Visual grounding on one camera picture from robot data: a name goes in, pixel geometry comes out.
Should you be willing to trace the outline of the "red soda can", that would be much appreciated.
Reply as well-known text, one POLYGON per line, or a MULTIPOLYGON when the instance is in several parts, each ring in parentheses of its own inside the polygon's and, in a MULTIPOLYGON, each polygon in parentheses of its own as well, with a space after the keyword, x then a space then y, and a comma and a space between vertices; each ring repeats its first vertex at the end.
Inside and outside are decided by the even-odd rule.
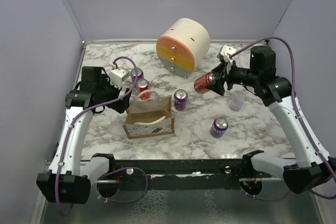
POLYGON ((195 80, 194 90, 199 94, 207 93, 210 91, 208 87, 213 85, 215 81, 216 81, 216 73, 212 71, 208 72, 207 74, 195 80))

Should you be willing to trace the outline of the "purple soda can front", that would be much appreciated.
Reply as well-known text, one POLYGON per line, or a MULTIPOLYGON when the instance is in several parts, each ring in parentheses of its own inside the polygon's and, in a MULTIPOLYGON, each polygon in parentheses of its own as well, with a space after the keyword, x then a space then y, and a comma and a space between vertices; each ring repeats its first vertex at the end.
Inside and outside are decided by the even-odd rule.
POLYGON ((213 121, 210 129, 210 134, 215 138, 220 138, 228 129, 228 122, 223 117, 218 117, 213 121))

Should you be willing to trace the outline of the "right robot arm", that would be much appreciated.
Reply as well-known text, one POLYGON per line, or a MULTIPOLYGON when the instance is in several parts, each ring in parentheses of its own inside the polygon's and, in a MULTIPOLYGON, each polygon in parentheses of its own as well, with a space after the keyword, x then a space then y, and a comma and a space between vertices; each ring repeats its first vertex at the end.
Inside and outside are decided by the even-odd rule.
POLYGON ((259 172, 282 179, 295 194, 328 182, 335 173, 335 158, 318 141, 301 109, 288 79, 276 75, 276 53, 268 46, 250 50, 249 68, 236 65, 237 51, 223 45, 220 64, 212 69, 205 88, 224 95, 233 85, 252 87, 284 131, 295 160, 290 161, 257 150, 245 154, 241 171, 246 177, 259 172))

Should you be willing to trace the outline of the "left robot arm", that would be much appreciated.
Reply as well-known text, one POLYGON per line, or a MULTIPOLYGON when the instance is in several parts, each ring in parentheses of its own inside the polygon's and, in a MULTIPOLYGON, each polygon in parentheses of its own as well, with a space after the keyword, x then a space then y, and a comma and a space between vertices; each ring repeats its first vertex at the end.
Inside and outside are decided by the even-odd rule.
POLYGON ((92 184, 102 176, 110 179, 116 166, 111 154, 95 154, 84 166, 81 153, 96 108, 110 108, 123 113, 129 107, 131 91, 120 96, 130 73, 115 67, 83 67, 81 80, 65 98, 66 114, 54 159, 46 173, 37 176, 36 184, 48 202, 85 204, 92 184))

